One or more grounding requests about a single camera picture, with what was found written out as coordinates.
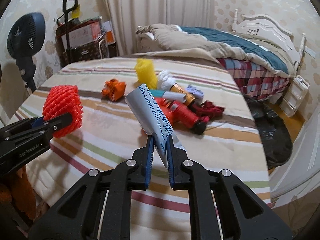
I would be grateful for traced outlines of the red foam fruit net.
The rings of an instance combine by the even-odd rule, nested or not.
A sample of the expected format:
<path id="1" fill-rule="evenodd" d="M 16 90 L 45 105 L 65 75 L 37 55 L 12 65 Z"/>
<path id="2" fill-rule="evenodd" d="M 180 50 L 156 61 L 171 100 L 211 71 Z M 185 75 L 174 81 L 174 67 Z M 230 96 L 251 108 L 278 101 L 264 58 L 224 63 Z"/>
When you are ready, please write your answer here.
<path id="1" fill-rule="evenodd" d="M 52 87 L 43 106 L 44 121 L 52 120 L 63 114 L 70 114 L 71 123 L 53 133 L 53 137 L 61 138 L 82 126 L 82 104 L 77 86 L 59 85 Z"/>

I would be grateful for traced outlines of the orange wrapper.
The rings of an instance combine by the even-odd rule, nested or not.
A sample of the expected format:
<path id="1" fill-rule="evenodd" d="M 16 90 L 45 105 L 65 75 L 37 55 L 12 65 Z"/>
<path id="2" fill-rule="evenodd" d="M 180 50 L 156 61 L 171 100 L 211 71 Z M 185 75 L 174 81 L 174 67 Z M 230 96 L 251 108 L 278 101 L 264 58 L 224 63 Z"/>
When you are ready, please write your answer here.
<path id="1" fill-rule="evenodd" d="M 125 89 L 125 82 L 111 79 L 105 82 L 103 90 L 101 91 L 102 97 L 111 101 L 118 101 L 124 96 Z"/>

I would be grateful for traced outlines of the camel milk powder packet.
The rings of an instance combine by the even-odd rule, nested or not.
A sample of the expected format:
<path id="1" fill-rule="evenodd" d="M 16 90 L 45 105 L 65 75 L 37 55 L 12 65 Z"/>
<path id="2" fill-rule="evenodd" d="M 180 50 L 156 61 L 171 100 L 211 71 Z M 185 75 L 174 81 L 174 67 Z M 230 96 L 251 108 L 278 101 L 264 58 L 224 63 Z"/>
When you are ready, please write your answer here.
<path id="1" fill-rule="evenodd" d="M 142 84 L 127 94 L 125 101 L 147 135 L 155 140 L 155 147 L 165 167 L 168 166 L 166 142 L 172 136 L 174 146 L 184 149 L 171 123 L 161 110 L 146 84 Z"/>

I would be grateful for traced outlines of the dark red cloth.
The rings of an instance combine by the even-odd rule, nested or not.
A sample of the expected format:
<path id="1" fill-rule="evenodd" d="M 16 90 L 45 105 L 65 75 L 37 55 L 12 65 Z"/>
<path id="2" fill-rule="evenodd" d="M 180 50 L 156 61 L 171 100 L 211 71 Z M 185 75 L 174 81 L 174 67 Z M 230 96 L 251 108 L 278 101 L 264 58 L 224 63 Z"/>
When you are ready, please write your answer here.
<path id="1" fill-rule="evenodd" d="M 225 110 L 224 107 L 216 106 L 211 101 L 205 101 L 202 104 L 193 103 L 191 110 L 199 117 L 208 117 L 212 119 L 217 116 L 221 116 Z"/>

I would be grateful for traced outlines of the red bottle black cap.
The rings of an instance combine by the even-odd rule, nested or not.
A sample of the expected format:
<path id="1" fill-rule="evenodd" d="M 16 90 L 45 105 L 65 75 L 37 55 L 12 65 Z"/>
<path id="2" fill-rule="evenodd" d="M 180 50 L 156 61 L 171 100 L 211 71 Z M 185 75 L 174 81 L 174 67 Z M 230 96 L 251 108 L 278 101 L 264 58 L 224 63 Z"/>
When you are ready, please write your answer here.
<path id="1" fill-rule="evenodd" d="M 192 130 L 197 135 L 202 135 L 206 130 L 208 117 L 199 117 L 193 113 L 186 105 L 179 101 L 174 101 L 170 106 L 175 122 L 181 122 L 184 126 Z"/>

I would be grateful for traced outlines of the yellow label black bottle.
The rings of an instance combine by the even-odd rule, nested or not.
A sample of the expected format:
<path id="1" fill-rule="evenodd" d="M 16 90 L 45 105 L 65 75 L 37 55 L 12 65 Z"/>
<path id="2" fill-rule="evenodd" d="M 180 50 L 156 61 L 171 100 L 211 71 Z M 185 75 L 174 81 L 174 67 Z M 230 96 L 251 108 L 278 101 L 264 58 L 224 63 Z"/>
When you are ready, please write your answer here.
<path id="1" fill-rule="evenodd" d="M 192 105 L 195 101 L 196 98 L 193 96 L 191 93 L 187 92 L 186 89 L 178 85 L 177 83 L 173 84 L 170 88 L 171 92 L 176 92 L 176 93 L 181 93 L 184 95 L 184 104 L 189 107 Z"/>

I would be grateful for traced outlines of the lilac paper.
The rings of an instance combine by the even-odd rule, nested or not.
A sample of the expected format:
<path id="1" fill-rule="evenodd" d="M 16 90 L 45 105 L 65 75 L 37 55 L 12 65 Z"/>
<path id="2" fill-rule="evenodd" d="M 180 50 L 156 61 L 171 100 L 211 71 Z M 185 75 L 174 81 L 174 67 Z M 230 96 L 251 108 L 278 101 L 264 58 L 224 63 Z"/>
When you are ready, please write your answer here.
<path id="1" fill-rule="evenodd" d="M 191 95 L 193 95 L 195 98 L 197 98 L 197 100 L 202 101 L 204 98 L 204 92 L 199 90 L 197 87 L 192 86 L 192 85 L 188 85 L 188 87 L 186 88 L 187 92 L 190 93 Z"/>

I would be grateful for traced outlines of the teal and white box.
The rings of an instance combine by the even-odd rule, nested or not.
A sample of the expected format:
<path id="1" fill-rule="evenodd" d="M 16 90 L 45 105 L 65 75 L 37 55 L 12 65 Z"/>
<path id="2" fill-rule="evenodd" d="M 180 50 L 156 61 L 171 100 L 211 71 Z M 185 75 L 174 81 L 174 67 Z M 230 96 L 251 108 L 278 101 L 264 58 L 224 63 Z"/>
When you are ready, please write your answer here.
<path id="1" fill-rule="evenodd" d="M 181 103 L 184 103 L 184 95 L 181 93 L 164 91 L 164 90 L 157 90 L 157 89 L 151 89 L 150 92 L 154 98 L 164 98 L 169 101 L 176 100 Z"/>

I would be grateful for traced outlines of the red orange plastic bag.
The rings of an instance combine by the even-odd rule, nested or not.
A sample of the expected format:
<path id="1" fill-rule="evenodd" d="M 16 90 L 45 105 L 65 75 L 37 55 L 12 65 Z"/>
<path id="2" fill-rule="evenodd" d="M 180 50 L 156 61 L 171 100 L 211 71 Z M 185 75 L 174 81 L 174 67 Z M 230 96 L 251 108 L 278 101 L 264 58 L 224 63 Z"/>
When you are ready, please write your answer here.
<path id="1" fill-rule="evenodd" d="M 175 110 L 180 106 L 176 101 L 168 101 L 165 98 L 155 98 L 163 114 L 168 121 L 173 125 L 179 122 L 179 118 Z"/>

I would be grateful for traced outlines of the black trash bag bin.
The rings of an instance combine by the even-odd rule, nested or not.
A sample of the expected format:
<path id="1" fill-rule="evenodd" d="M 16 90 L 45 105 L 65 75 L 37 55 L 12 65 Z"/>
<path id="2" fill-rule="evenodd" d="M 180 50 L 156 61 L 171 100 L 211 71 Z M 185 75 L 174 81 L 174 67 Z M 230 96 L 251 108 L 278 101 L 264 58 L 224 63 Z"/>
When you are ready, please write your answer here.
<path id="1" fill-rule="evenodd" d="M 268 105 L 245 96 L 263 144 L 268 169 L 284 165 L 291 157 L 293 143 L 283 119 Z"/>

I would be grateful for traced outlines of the white door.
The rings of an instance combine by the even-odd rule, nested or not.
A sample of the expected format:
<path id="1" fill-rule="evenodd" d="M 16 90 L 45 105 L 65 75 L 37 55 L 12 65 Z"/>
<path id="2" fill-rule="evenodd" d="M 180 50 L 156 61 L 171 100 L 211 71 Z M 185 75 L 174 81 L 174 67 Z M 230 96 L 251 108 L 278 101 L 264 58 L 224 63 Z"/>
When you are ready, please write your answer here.
<path id="1" fill-rule="evenodd" d="M 319 107 L 302 126 L 287 163 L 270 175 L 271 207 L 276 208 L 319 187 Z"/>

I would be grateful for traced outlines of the dark blue fan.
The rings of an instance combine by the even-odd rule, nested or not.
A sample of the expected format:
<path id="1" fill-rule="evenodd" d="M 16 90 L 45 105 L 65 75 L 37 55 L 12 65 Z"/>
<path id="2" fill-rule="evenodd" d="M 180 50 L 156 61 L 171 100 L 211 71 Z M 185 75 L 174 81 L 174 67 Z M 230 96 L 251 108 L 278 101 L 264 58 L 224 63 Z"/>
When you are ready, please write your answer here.
<path id="1" fill-rule="evenodd" d="M 36 66 L 33 56 L 44 44 L 46 23 L 42 13 L 32 12 L 20 17 L 12 26 L 7 38 L 7 50 L 16 60 L 25 87 L 36 90 L 34 75 Z"/>

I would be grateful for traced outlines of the striped beige bed sheet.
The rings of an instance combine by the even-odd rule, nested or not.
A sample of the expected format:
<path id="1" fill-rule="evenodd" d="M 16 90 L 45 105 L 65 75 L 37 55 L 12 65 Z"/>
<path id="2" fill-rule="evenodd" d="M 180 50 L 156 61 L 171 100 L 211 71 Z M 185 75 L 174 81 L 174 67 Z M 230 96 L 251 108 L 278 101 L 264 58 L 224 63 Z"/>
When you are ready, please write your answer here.
<path id="1" fill-rule="evenodd" d="M 204 98 L 225 108 L 221 118 L 207 125 L 202 136 L 182 124 L 175 133 L 188 157 L 212 171 L 231 170 L 264 202 L 270 203 L 267 164 L 259 132 L 229 72 L 204 63 L 154 59 L 156 72 L 168 70 L 177 83 L 193 85 Z M 129 159 L 146 143 L 146 134 L 125 101 L 101 97 L 106 81 L 126 83 L 129 93 L 138 86 L 136 59 L 116 57 L 70 64 L 49 78 L 20 106 L 12 121 L 41 116 L 50 89 L 76 85 L 83 105 L 80 129 L 50 142 L 50 149 L 27 165 L 36 193 L 53 205 L 92 168 L 109 170 Z M 187 191 L 173 191 L 159 155 L 154 155 L 147 191 L 136 191 L 131 202 L 132 239 L 189 239 Z"/>

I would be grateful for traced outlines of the yellow foam fruit net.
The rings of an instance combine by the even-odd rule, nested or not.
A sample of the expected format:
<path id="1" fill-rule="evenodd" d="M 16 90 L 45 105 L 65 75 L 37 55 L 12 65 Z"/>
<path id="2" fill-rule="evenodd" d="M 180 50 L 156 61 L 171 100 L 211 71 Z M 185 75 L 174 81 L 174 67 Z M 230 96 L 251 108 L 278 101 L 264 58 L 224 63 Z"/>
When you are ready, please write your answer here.
<path id="1" fill-rule="evenodd" d="M 157 88 L 157 76 L 152 60 L 138 58 L 135 65 L 135 71 L 138 82 L 146 84 L 148 89 Z"/>

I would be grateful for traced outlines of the crumpled white plastic bag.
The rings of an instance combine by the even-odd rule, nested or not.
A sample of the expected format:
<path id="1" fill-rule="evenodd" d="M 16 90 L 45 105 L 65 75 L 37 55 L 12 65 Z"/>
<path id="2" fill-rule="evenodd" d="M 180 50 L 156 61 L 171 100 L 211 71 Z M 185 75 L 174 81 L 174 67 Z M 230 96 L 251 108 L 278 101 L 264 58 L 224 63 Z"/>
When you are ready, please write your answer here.
<path id="1" fill-rule="evenodd" d="M 176 84 L 176 79 L 167 71 L 161 71 L 157 76 L 157 89 L 169 91 Z"/>

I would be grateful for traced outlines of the black hand trolley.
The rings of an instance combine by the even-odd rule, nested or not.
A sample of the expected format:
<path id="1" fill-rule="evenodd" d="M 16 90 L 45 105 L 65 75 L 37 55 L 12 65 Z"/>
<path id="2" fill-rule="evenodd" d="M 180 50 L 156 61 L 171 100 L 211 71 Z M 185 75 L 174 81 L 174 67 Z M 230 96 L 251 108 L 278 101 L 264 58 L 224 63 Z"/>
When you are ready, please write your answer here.
<path id="1" fill-rule="evenodd" d="M 67 2 L 68 1 L 73 1 L 74 2 L 74 4 L 70 8 L 67 8 Z M 62 25 L 59 24 L 59 19 L 61 17 L 64 18 L 64 27 L 65 27 L 65 36 L 66 36 L 66 50 L 65 50 L 65 52 L 66 52 L 66 56 L 67 56 L 66 64 L 73 62 L 73 59 L 72 59 L 72 56 L 71 56 L 70 39 L 69 39 L 70 28 L 69 28 L 68 15 L 69 15 L 70 12 L 74 11 L 75 9 L 77 9 L 78 5 L 79 5 L 78 0 L 63 0 L 63 2 L 62 2 L 63 14 L 56 20 L 56 23 L 57 23 L 58 27 L 60 28 Z"/>

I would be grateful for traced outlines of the plaid bed skirt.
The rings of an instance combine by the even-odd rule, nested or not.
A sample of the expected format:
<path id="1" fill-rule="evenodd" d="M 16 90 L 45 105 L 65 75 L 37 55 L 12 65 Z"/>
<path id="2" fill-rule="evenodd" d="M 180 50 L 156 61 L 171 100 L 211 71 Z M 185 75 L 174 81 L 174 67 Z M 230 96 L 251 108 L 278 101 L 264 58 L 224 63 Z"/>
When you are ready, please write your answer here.
<path id="1" fill-rule="evenodd" d="M 261 65 L 250 61 L 217 59 L 231 74 L 243 95 L 264 101 L 282 93 L 290 79 L 272 74 Z"/>

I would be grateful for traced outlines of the white plastic drawer unit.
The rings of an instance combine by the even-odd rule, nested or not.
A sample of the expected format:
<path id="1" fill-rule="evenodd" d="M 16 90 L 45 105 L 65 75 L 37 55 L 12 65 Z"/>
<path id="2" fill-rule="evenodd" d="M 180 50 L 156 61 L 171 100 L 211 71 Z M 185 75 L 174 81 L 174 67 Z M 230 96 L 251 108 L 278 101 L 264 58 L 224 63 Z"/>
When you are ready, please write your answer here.
<path id="1" fill-rule="evenodd" d="M 281 110 L 288 116 L 292 117 L 300 107 L 307 92 L 309 91 L 309 83 L 300 75 L 292 79 L 282 102 L 280 103 Z"/>

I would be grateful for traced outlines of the cream curtain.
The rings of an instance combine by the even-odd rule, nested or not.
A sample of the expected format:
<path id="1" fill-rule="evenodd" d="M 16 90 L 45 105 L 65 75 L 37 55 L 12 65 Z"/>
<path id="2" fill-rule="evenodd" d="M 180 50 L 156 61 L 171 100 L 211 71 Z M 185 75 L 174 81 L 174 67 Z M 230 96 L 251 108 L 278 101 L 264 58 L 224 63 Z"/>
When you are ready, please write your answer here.
<path id="1" fill-rule="evenodd" d="M 212 27 L 215 0 L 104 0 L 120 55 L 137 51 L 136 29 L 155 23 Z"/>

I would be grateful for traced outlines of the beige and teal duvet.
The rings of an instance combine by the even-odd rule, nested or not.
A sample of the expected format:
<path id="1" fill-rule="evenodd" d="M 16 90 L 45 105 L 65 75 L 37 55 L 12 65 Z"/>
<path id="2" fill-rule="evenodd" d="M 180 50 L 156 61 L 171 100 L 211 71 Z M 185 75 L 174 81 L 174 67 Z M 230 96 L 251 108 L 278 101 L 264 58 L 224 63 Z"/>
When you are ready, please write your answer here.
<path id="1" fill-rule="evenodd" d="M 161 23 L 137 28 L 137 36 L 146 33 L 153 35 L 153 41 L 161 50 L 199 48 L 216 59 L 251 61 L 280 77 L 296 75 L 288 53 L 274 42 L 260 36 Z"/>

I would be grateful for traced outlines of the white wooden headboard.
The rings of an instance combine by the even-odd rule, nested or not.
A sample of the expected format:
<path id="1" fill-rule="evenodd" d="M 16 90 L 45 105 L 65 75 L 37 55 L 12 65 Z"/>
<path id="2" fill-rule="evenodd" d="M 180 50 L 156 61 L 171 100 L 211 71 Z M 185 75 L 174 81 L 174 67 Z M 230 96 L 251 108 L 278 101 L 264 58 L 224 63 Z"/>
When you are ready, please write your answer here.
<path id="1" fill-rule="evenodd" d="M 293 33 L 283 28 L 275 19 L 265 14 L 244 15 L 239 22 L 238 9 L 234 12 L 232 31 L 242 34 L 250 34 L 266 38 L 286 51 L 293 63 L 293 74 L 297 74 L 304 55 L 306 35 L 302 33 L 302 39 L 297 50 L 293 44 Z"/>

